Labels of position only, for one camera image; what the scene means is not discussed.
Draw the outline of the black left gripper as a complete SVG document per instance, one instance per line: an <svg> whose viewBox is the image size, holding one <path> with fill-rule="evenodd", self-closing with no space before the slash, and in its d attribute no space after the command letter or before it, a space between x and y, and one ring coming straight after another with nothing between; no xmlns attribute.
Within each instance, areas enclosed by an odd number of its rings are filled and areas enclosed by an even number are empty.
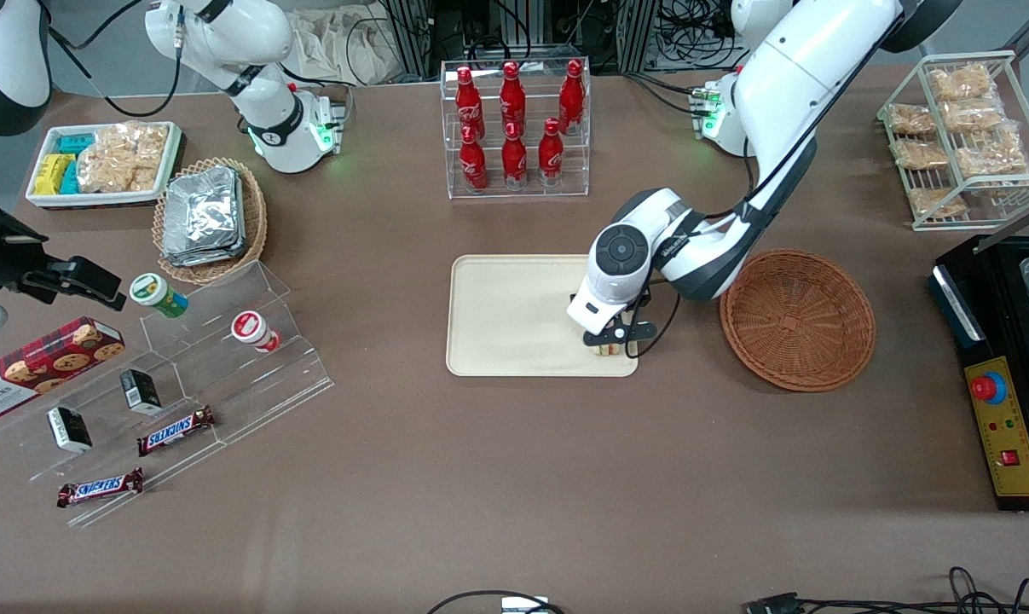
<svg viewBox="0 0 1029 614"><path fill-rule="evenodd" d="M643 291L635 302L613 304L593 296L588 288L579 288L569 296L569 318L583 330L581 342L587 347L620 349L620 344L638 344L657 337L654 323L636 317L648 299L650 292Z"/></svg>

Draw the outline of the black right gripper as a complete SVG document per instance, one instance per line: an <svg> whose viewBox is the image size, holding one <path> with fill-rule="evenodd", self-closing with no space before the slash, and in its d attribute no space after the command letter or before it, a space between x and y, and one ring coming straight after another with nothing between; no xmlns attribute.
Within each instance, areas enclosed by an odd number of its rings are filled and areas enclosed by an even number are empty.
<svg viewBox="0 0 1029 614"><path fill-rule="evenodd" d="M32 297L42 304L54 304L55 297L67 295L110 310L125 308L127 296L120 290L120 277L81 256L54 261L45 250L48 240L48 236L35 232L0 209L0 290ZM49 264L54 277L49 277Z"/></svg>

